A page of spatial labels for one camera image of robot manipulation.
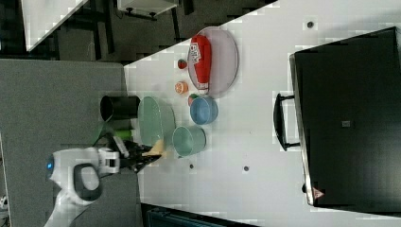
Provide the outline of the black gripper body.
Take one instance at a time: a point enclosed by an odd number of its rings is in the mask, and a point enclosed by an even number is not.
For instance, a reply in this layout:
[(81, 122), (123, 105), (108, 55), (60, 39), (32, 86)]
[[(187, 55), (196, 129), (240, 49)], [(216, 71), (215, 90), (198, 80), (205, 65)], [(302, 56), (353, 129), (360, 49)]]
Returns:
[(126, 167), (128, 169), (133, 169), (135, 161), (142, 156), (142, 153), (133, 151), (133, 144), (134, 142), (132, 141), (124, 140), (124, 145), (128, 150), (129, 156), (128, 157), (125, 157), (124, 155), (120, 156), (120, 166), (122, 168)]

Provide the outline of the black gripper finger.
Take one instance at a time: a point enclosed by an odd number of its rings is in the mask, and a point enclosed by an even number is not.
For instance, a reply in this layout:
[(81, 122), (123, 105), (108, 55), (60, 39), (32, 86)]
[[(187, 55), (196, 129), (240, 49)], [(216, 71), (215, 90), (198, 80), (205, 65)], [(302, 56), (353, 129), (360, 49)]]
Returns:
[(160, 158), (161, 155), (141, 156), (139, 159), (135, 161), (135, 164), (133, 165), (133, 170), (135, 173), (138, 173), (144, 167), (146, 167), (149, 164), (152, 164), (153, 162), (159, 160)]
[(134, 143), (133, 144), (133, 151), (134, 152), (139, 152), (139, 153), (149, 152), (149, 151), (151, 151), (151, 147), (150, 146), (146, 146), (146, 145), (140, 145), (140, 144)]

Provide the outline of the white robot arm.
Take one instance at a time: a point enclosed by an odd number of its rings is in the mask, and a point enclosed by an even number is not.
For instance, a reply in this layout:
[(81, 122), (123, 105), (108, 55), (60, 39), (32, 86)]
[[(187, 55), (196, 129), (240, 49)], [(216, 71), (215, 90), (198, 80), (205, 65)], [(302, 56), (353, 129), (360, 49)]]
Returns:
[(139, 146), (129, 151), (122, 144), (112, 148), (69, 148), (53, 152), (46, 163), (46, 177), (61, 191), (44, 227), (70, 227), (103, 192), (101, 178), (116, 174), (121, 168), (132, 167), (138, 172), (143, 166), (159, 159), (164, 142), (153, 147)]

